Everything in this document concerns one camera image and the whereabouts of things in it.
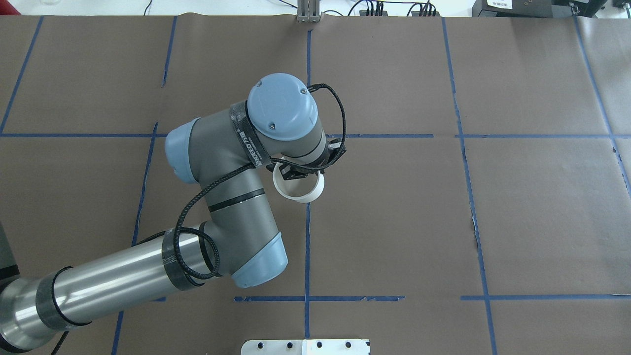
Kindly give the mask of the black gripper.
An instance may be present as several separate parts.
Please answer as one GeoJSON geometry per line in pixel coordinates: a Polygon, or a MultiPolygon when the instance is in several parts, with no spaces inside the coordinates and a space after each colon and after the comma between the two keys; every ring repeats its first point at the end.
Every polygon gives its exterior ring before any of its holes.
{"type": "Polygon", "coordinates": [[[271,157],[271,163],[266,165],[266,169],[272,172],[278,168],[284,180],[304,179],[307,175],[323,174],[346,151],[345,140],[320,140],[309,153],[302,156],[281,153],[277,157],[271,157]]]}

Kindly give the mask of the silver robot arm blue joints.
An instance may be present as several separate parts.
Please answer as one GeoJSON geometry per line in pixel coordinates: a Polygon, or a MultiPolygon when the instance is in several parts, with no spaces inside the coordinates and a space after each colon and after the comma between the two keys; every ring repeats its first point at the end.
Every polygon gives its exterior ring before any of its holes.
{"type": "Polygon", "coordinates": [[[248,97],[165,137],[175,175],[198,193],[170,227],[131,247],[46,276],[20,274],[1,233],[1,353],[24,355],[93,321],[229,276],[254,287],[288,263],[259,170],[281,153],[302,156],[327,140],[314,92],[286,73],[260,79],[248,97]]]}

